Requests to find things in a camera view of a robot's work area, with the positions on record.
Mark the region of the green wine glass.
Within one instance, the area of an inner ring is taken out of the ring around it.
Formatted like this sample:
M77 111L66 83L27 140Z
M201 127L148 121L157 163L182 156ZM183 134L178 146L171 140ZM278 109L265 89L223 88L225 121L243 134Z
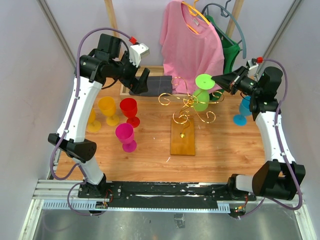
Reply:
M210 101L209 90L215 86L215 81L212 80L211 75L203 73L195 78L195 84L197 89L192 94L195 96L193 106L197 112L203 112L208 108Z

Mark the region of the yellow wine glass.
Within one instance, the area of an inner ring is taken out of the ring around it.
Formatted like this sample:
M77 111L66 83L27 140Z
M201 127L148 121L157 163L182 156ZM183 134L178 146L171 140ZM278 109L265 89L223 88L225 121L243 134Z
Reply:
M109 126L118 125L120 118L116 114L116 102L110 96L102 97L98 101L98 108L102 112L103 115L106 116L106 123Z
M97 133L100 129L101 123L96 119L96 112L94 108L92 108L88 117L87 131L90 133Z

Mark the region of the magenta wine glass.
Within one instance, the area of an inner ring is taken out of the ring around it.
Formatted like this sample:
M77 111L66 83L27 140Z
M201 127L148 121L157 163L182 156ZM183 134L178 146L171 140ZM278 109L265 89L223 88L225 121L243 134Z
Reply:
M115 135L118 140L122 143L122 149L126 153L132 153L137 148L137 143L134 139L135 133L134 128L129 123L122 123L117 126Z

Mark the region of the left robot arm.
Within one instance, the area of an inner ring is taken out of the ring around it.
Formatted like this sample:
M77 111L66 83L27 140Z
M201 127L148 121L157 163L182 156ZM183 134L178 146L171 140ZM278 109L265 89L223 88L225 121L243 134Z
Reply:
M131 46L118 60L123 40L101 34L97 48L89 54L78 55L71 98L64 119L57 132L48 136L48 142L66 153L80 168L84 181L79 197L101 198L107 193L107 178L95 158L97 144L85 138L87 122L100 90L106 80L120 81L135 94L148 91L150 74L145 68L136 78L142 58L150 53L143 43L130 39Z

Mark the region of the red wine glass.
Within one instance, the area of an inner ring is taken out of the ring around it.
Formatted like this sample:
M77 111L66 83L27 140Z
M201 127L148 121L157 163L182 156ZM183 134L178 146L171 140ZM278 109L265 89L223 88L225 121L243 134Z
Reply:
M123 99L119 107L125 117L127 117L126 122L131 124L133 128L137 128L140 124L140 119L136 116L138 113L137 101L133 98Z

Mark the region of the yellow wine glass front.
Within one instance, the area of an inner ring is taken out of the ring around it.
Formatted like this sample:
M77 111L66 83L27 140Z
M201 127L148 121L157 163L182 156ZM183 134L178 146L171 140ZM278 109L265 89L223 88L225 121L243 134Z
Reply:
M98 108L102 112L103 115L106 116L106 123L109 126L118 125L120 118L116 114L116 102L110 96L102 97L98 101Z

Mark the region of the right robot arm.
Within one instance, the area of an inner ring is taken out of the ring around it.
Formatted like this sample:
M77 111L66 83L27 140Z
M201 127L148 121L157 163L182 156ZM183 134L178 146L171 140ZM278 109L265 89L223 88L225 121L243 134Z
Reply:
M263 143L265 163L252 176L232 174L228 179L227 196L240 199L244 193L273 200L292 200L299 192L306 169L297 164L286 143L282 129L280 103L276 99L284 71L268 66L258 81L248 76L249 68L213 76L212 80L224 91L250 97L249 110Z

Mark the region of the blue wine glass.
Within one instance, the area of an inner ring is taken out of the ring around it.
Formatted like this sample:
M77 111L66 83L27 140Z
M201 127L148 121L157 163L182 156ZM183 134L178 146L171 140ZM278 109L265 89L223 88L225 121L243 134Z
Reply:
M233 122L238 126L245 126L247 124L247 117L252 113L250 111L250 96L245 96L239 105L239 114L233 117Z

